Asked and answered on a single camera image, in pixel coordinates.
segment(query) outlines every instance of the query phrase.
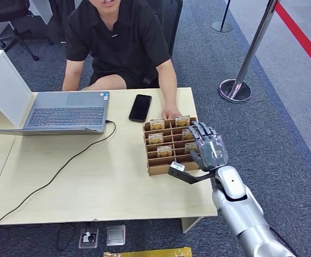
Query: laptop cable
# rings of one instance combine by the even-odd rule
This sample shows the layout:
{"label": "laptop cable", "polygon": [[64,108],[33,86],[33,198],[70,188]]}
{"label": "laptop cable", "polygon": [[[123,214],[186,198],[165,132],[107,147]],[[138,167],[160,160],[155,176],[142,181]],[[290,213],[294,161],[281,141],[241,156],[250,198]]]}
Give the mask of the laptop cable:
{"label": "laptop cable", "polygon": [[98,141],[96,141],[96,142],[91,143],[91,144],[89,144],[89,146],[87,146],[86,149],[84,149],[84,150],[83,150],[83,151],[81,151],[81,152],[80,152],[80,153],[78,153],[78,154],[76,154],[76,155],[72,156],[72,157],[70,158],[67,162],[66,162],[66,163],[64,164],[61,168],[60,168],[52,179],[51,179],[51,181],[48,182],[47,184],[45,184],[45,185],[44,185],[44,186],[42,186],[42,187],[40,187],[40,188],[38,188],[38,189],[36,189],[36,190],[30,193],[30,194],[28,195],[27,197],[24,198],[24,201],[22,201],[22,202],[21,202],[21,204],[19,204],[17,207],[16,207],[16,208],[14,208],[14,209],[13,209],[13,210],[11,210],[11,211],[9,211],[8,213],[7,213],[7,214],[2,216],[2,218],[0,218],[0,222],[1,222],[2,219],[7,217],[8,215],[10,215],[10,214],[11,214],[11,213],[17,210],[18,208],[20,208],[21,206],[22,206],[25,201],[27,201],[28,198],[31,197],[32,195],[33,195],[33,194],[35,194],[35,193],[36,193],[36,192],[39,192],[39,191],[40,191],[40,190],[42,190],[42,189],[44,189],[44,188],[45,188],[45,187],[47,187],[47,186],[48,186],[48,185],[50,185],[50,184],[51,184],[52,182],[53,182],[53,180],[55,180],[62,169],[64,169],[64,167],[66,167],[66,166],[67,166],[67,164],[69,164],[71,160],[73,160],[73,159],[77,157],[78,155],[80,155],[80,154],[82,154],[82,153],[88,150],[88,149],[90,148],[91,146],[95,145],[95,144],[97,144],[97,143],[101,143],[101,142],[105,141],[105,140],[111,137],[112,135],[114,135],[114,134],[115,133],[115,131],[117,130],[117,125],[115,124],[115,122],[113,122],[113,121],[111,121],[111,120],[105,120],[105,123],[113,123],[113,124],[114,124],[114,130],[113,130],[113,132],[111,132],[110,135],[108,135],[108,136],[106,137],[106,138],[103,138],[103,139],[101,139],[101,140],[98,140]]}

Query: laptop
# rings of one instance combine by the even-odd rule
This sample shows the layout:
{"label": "laptop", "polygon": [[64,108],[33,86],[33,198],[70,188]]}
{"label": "laptop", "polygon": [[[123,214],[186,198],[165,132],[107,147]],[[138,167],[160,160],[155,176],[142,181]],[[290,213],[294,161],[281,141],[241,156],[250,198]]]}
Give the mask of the laptop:
{"label": "laptop", "polygon": [[0,130],[0,134],[102,134],[108,100],[109,92],[41,92],[22,129]]}

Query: black smartphone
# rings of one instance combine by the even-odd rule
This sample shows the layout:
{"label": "black smartphone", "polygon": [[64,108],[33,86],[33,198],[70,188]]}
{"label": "black smartphone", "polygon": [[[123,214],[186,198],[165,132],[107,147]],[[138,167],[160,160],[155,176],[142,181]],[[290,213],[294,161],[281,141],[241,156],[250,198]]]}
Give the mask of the black smartphone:
{"label": "black smartphone", "polygon": [[137,95],[129,114],[132,122],[145,122],[151,105],[152,97],[150,95]]}

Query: silver robotic arm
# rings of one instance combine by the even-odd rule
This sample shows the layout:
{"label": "silver robotic arm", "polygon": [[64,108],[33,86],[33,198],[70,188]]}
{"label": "silver robotic arm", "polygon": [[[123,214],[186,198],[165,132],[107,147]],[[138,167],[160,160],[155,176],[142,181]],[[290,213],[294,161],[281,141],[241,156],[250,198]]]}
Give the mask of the silver robotic arm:
{"label": "silver robotic arm", "polygon": [[194,135],[199,155],[191,151],[194,159],[207,175],[191,176],[185,166],[173,163],[169,174],[194,184],[207,178],[216,181],[213,201],[227,222],[247,257],[296,257],[279,243],[269,229],[262,207],[244,185],[238,171],[227,165],[228,153],[222,137],[204,123],[193,122],[188,128]]}

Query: silver stanchion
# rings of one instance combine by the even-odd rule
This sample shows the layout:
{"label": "silver stanchion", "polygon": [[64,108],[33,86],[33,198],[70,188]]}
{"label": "silver stanchion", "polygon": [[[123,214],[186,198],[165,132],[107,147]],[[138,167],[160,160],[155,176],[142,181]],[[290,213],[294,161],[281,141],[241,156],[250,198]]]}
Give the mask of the silver stanchion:
{"label": "silver stanchion", "polygon": [[232,30],[231,26],[228,23],[225,23],[226,20],[227,12],[228,11],[229,4],[231,0],[228,0],[226,6],[226,10],[225,11],[225,15],[223,15],[222,21],[216,21],[211,25],[211,27],[216,31],[219,32],[230,32]]}
{"label": "silver stanchion", "polygon": [[228,79],[220,84],[219,93],[222,98],[232,103],[243,103],[251,97],[251,89],[247,83],[244,82],[244,79],[247,73],[247,69],[252,58],[256,52],[270,23],[277,2],[279,2],[279,0],[269,0],[264,16],[263,16],[260,21],[260,24],[250,44],[249,51],[244,60],[237,79]]}

